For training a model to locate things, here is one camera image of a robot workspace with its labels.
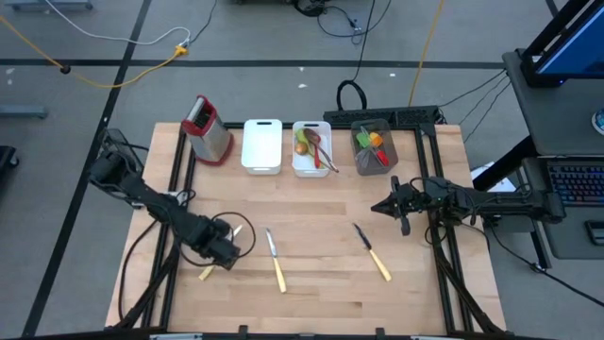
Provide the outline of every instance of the white plastic container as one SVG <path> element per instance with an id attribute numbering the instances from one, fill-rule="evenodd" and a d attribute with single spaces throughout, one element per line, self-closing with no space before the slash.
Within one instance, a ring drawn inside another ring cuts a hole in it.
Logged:
<path id="1" fill-rule="evenodd" d="M 321 136 L 321 143 L 319 144 L 329 157 L 333 160 L 333 153 L 331 151 L 331 125 L 328 122 L 295 122 L 292 126 L 292 167 L 294 168 L 295 174 L 301 178 L 322 178 L 329 174 L 329 169 L 323 167 L 317 169 L 314 167 L 314 160 L 311 156 L 300 156 L 295 153 L 295 132 L 301 128 L 311 128 Z M 321 161 L 327 163 L 327 160 L 319 152 Z"/>
<path id="2" fill-rule="evenodd" d="M 243 126 L 242 165 L 250 175 L 281 171 L 283 124 L 277 119 L 250 119 Z"/>

